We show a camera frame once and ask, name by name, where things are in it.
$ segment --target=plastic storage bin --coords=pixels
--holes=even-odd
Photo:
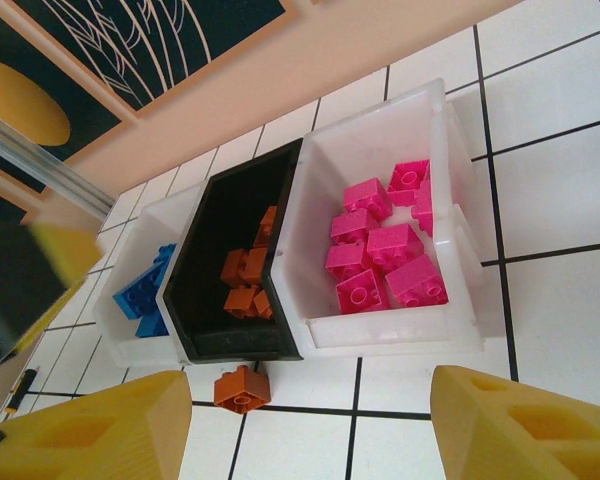
[[[343,211],[343,190],[372,177],[387,185],[396,163],[427,158],[433,249],[449,303],[341,315],[336,280],[324,263],[332,245],[331,221]],[[482,348],[470,296],[480,284],[481,265],[461,211],[462,193],[472,181],[469,155],[442,80],[305,137],[271,269],[303,357]],[[411,217],[405,220],[416,225]]]
[[[206,181],[146,206],[127,240],[120,258],[94,306],[96,323],[109,346],[113,360],[121,367],[140,365],[188,364],[182,343],[167,318],[168,336],[137,338],[138,321],[129,320],[113,300],[113,294],[151,266],[158,248],[180,242],[197,210]],[[171,257],[169,268],[181,249]]]

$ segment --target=floor tile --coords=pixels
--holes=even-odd
[[[233,480],[342,479],[350,425],[346,416],[252,412],[245,422]]]
[[[437,365],[461,365],[509,378],[500,274],[497,266],[484,268],[483,273],[484,285],[473,303],[485,337],[484,351],[365,358],[360,410],[429,413],[431,378]]]
[[[140,199],[131,213],[131,218],[140,215],[142,209],[150,203],[156,202],[167,196],[167,192],[169,191],[169,187],[171,187],[171,182],[173,182],[173,178],[176,176],[177,171],[177,167],[172,168],[168,172],[158,175],[147,182],[144,192],[140,195]]]
[[[258,144],[257,155],[270,152],[282,145],[304,137],[311,131],[318,101],[267,123]]]
[[[485,82],[494,151],[600,120],[600,35]]]
[[[507,274],[520,381],[600,405],[600,250]]]
[[[95,325],[74,327],[42,391],[74,393],[99,338]]]
[[[382,102],[386,80],[387,69],[381,68],[322,97],[316,117],[316,129]]]
[[[94,393],[120,385],[126,372],[126,368],[120,368],[113,362],[106,342],[100,339],[77,393]]]
[[[169,195],[173,195],[204,180],[217,151],[218,149],[214,148],[180,165],[176,178],[169,189]]]
[[[89,295],[98,280],[100,273],[91,273],[87,275],[84,283],[67,304],[60,310],[56,318],[49,324],[49,328],[67,327],[76,323],[80,312],[87,303]]]
[[[358,417],[351,478],[444,480],[433,424]]]
[[[473,28],[467,28],[391,65],[389,98],[443,78],[447,91],[478,80]]]
[[[271,404],[293,407],[353,407],[355,358],[266,362],[258,372],[269,377]]]
[[[109,212],[107,220],[104,222],[104,225],[102,225],[103,230],[129,220],[131,212],[135,208],[145,185],[145,183],[142,183],[137,187],[133,187],[131,190],[124,192],[118,197],[118,200],[116,200],[116,203]]]
[[[180,478],[226,480],[242,417],[222,408],[193,407]]]
[[[526,0],[478,24],[485,75],[600,30],[599,0]]]
[[[27,363],[27,368],[37,368],[38,374],[33,380],[29,390],[32,392],[39,392],[42,390],[42,385],[47,381],[49,373],[53,368],[53,365],[60,355],[62,347],[64,347],[69,334],[71,333],[70,328],[63,328],[62,330],[52,330],[50,332],[44,332],[40,343],[36,347],[33,355]]]
[[[507,257],[600,243],[600,126],[495,165]]]
[[[221,145],[211,164],[209,176],[253,159],[261,132],[262,127],[258,127]]]

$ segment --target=yellow object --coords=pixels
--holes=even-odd
[[[462,367],[433,374],[448,480],[600,480],[600,407]]]
[[[69,119],[42,88],[0,63],[0,120],[40,145],[69,140]]]
[[[177,479],[191,421],[183,372],[163,372],[0,424],[0,480]]]

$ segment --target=orange lego brick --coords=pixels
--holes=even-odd
[[[267,256],[267,248],[253,248],[247,256],[247,264],[244,270],[240,272],[242,279],[251,285],[260,285],[260,275],[264,267],[265,257]]]
[[[253,304],[253,299],[258,290],[258,287],[234,288],[229,292],[224,309],[237,318],[257,316],[258,311]]]
[[[256,310],[258,311],[258,316],[264,318],[266,320],[271,320],[273,317],[273,310],[271,309],[271,304],[269,303],[269,298],[267,297],[267,292],[262,290],[259,294],[257,294],[253,303],[256,306]]]
[[[238,250],[232,250],[227,254],[227,259],[224,261],[224,267],[222,267],[222,274],[220,280],[233,288],[238,288],[240,285],[244,285],[244,281],[240,276],[242,270],[244,270],[247,262],[247,251],[243,248]]]
[[[213,403],[240,415],[271,401],[269,379],[240,365],[235,372],[222,374],[215,382]]]

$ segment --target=pink lego brick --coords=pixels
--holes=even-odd
[[[429,160],[398,163],[391,175],[387,194],[394,205],[410,207],[416,203],[416,191],[429,171]]]
[[[329,249],[325,268],[339,282],[364,272],[373,267],[373,262],[366,252],[366,244],[336,245]]]
[[[389,296],[382,278],[369,269],[336,285],[338,303],[343,314],[389,310]]]
[[[380,228],[380,224],[366,208],[338,215],[331,222],[331,238],[339,245],[366,242],[369,230]]]
[[[369,232],[367,253],[384,273],[401,267],[424,253],[424,245],[408,223]]]
[[[426,254],[389,273],[385,279],[393,296],[404,307],[426,307],[449,302],[442,277]]]
[[[379,222],[386,220],[393,213],[391,200],[377,178],[346,188],[344,190],[344,208],[349,212],[366,208]]]

